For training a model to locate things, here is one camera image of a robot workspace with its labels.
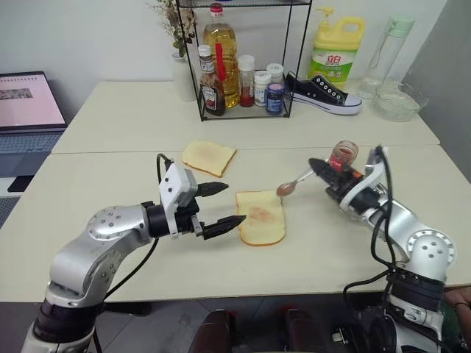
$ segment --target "black sneaker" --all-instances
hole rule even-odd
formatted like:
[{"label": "black sneaker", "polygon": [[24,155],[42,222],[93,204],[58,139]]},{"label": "black sneaker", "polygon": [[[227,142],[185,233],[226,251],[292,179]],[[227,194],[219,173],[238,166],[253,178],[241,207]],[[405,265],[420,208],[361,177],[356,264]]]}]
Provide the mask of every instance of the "black sneaker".
[{"label": "black sneaker", "polygon": [[289,73],[286,76],[286,86],[290,92],[294,88],[294,101],[312,104],[332,114],[353,115],[361,109],[361,99],[339,90],[323,75],[301,81]]}]

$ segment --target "white jar lid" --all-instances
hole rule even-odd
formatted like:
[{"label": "white jar lid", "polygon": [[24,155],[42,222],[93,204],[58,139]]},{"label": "white jar lid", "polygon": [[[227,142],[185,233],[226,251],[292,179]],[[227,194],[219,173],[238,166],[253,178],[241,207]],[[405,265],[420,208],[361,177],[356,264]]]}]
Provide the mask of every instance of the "white jar lid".
[{"label": "white jar lid", "polygon": [[211,47],[206,44],[202,44],[198,47],[198,53],[200,57],[207,57],[211,55]]},{"label": "white jar lid", "polygon": [[261,85],[268,85],[272,81],[272,74],[268,71],[256,71],[255,72],[255,83]]},{"label": "white jar lid", "polygon": [[254,71],[255,70],[255,58],[252,55],[241,55],[237,60],[238,69],[240,71]]},{"label": "white jar lid", "polygon": [[272,74],[272,76],[280,76],[283,75],[283,66],[281,64],[268,64],[266,66],[266,70]]}]

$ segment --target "spoon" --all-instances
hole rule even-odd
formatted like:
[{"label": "spoon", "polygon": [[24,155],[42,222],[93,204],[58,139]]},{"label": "spoon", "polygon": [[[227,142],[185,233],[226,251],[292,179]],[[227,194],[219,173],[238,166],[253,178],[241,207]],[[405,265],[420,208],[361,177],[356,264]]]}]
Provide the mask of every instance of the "spoon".
[{"label": "spoon", "polygon": [[309,168],[307,171],[298,176],[297,179],[293,182],[285,182],[284,184],[280,185],[277,189],[277,195],[282,197],[291,195],[296,188],[296,184],[309,177],[313,172],[314,171],[312,168]]}]

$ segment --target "red bottle cap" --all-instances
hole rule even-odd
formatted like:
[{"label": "red bottle cap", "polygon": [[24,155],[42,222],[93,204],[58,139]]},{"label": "red bottle cap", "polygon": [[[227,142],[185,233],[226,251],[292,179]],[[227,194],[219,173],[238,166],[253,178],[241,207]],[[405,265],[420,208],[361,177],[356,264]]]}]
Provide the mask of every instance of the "red bottle cap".
[{"label": "red bottle cap", "polygon": [[222,14],[222,5],[218,2],[214,2],[211,4],[211,12],[216,14],[216,13],[221,13]]}]

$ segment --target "plastic bottle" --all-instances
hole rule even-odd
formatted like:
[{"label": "plastic bottle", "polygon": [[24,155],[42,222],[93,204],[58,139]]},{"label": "plastic bottle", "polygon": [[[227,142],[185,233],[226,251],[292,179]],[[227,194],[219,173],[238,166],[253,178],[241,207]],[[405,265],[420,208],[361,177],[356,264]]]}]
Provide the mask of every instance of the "plastic bottle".
[{"label": "plastic bottle", "polygon": [[266,111],[278,115],[283,111],[283,97],[285,86],[283,83],[270,83],[266,88]]},{"label": "plastic bottle", "polygon": [[232,108],[239,102],[236,34],[224,23],[221,4],[212,4],[210,14],[211,23],[205,27],[203,43],[211,47],[216,72],[224,86],[226,107]]},{"label": "plastic bottle", "polygon": [[252,55],[241,55],[238,57],[238,81],[241,86],[242,107],[251,107],[253,105],[254,70],[255,58]]},{"label": "plastic bottle", "polygon": [[206,111],[214,115],[223,115],[226,111],[224,89],[221,80],[216,75],[211,48],[202,44],[198,47],[198,54],[202,71],[199,82],[205,98]]},{"label": "plastic bottle", "polygon": [[283,79],[283,66],[281,64],[268,64],[266,70],[272,74],[272,83],[285,83]]},{"label": "plastic bottle", "polygon": [[368,71],[358,86],[358,95],[361,98],[372,99],[375,96],[376,89],[388,76],[414,22],[413,18],[396,16],[389,18],[383,37],[369,63]]},{"label": "plastic bottle", "polygon": [[272,74],[268,71],[255,72],[255,104],[266,106],[266,88],[272,81]]},{"label": "plastic bottle", "polygon": [[[333,8],[319,7],[316,10],[323,11],[325,18],[314,40],[310,77],[321,74],[342,89],[360,47],[365,23],[363,18],[343,17],[331,26],[327,18],[332,15]],[[348,30],[352,26],[356,27],[353,32]]]}]

